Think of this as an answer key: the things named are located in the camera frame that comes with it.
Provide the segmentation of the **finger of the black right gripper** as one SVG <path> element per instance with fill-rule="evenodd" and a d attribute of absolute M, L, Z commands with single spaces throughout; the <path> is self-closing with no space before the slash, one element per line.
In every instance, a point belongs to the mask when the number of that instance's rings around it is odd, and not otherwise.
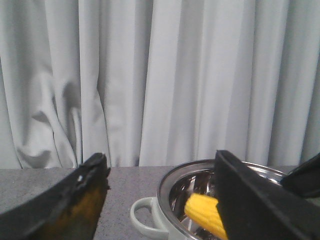
<path fill-rule="evenodd" d="M 302 198 L 318 198 L 320 196 L 320 154 L 294 168 L 283 177 L 280 184 Z"/>

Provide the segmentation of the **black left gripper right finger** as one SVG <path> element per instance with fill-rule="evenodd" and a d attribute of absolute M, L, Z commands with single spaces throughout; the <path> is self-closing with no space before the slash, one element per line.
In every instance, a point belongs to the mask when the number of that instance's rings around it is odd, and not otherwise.
<path fill-rule="evenodd" d="M 227 150 L 215 155 L 215 194 L 230 240 L 318 240 L 320 208 L 259 176 Z"/>

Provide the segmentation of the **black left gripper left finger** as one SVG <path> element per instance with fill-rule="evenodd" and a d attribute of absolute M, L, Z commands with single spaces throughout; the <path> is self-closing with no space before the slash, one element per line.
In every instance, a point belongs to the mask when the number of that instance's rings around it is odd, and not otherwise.
<path fill-rule="evenodd" d="M 92 240 L 111 169 L 95 153 L 56 185 L 0 215 L 2 240 Z"/>

